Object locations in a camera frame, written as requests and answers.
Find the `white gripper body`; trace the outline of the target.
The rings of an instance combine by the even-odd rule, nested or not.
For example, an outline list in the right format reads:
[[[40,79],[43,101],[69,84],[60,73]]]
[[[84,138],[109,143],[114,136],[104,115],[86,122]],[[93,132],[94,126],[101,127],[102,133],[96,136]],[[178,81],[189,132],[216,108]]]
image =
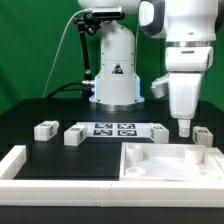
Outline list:
[[[191,120],[195,115],[203,76],[202,72],[169,72],[157,78],[151,90],[156,98],[169,94],[173,118]]]

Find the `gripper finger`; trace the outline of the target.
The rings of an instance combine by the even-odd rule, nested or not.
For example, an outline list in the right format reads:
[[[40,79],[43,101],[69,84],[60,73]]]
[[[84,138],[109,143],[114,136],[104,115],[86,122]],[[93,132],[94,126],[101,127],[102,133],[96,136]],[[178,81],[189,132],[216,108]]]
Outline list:
[[[190,120],[179,119],[178,126],[179,126],[179,136],[187,138],[190,136]]]

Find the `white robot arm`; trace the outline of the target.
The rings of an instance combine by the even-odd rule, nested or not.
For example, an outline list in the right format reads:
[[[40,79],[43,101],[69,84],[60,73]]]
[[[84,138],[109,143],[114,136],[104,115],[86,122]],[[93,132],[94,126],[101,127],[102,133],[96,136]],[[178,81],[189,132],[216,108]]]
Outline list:
[[[213,63],[216,33],[224,22],[224,0],[78,0],[87,11],[88,31],[99,29],[101,69],[90,101],[106,110],[128,108],[144,99],[134,71],[135,37],[118,20],[135,14],[142,31],[166,41],[167,74],[151,86],[155,97],[169,96],[179,135],[190,135],[201,81]]]

